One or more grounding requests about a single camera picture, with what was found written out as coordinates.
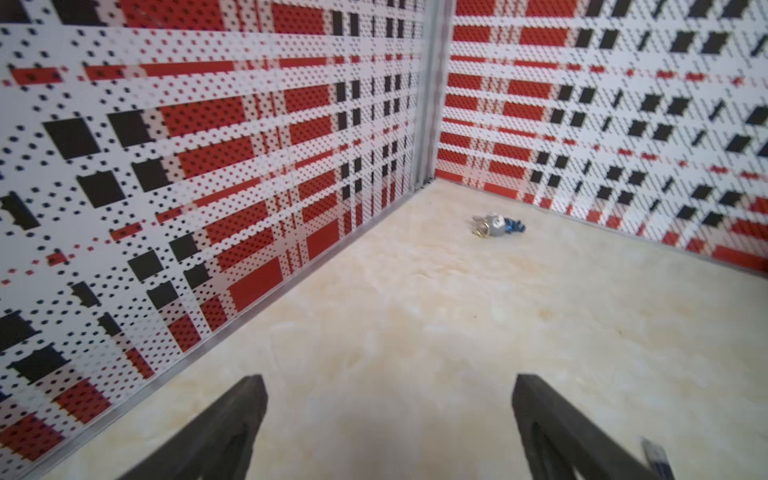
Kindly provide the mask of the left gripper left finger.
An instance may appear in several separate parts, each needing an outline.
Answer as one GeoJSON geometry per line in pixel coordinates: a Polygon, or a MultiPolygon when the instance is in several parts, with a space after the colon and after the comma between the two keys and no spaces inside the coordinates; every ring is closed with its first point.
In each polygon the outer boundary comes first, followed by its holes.
{"type": "Polygon", "coordinates": [[[244,479],[267,405],[263,377],[246,376],[122,477],[244,479]]]}

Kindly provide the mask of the grey battery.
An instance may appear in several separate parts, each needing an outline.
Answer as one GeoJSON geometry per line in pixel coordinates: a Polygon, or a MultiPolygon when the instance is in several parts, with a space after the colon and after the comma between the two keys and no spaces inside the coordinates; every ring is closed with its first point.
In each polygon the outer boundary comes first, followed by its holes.
{"type": "Polygon", "coordinates": [[[664,448],[648,438],[641,439],[641,447],[650,469],[658,479],[674,480],[675,476],[664,448]]]}

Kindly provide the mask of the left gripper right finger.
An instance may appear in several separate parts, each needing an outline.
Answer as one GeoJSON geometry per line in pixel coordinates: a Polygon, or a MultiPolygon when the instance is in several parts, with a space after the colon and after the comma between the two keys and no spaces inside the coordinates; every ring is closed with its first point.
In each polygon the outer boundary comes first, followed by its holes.
{"type": "Polygon", "coordinates": [[[517,376],[511,406],[535,480],[656,477],[538,375],[517,376]]]}

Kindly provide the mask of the small toy figure keychain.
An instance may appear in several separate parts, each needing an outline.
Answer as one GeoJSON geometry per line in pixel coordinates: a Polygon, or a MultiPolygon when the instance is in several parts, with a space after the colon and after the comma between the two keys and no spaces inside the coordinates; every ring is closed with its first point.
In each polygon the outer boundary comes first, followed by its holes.
{"type": "Polygon", "coordinates": [[[502,237],[524,233],[526,226],[520,220],[513,220],[499,214],[473,215],[473,233],[480,238],[502,237]]]}

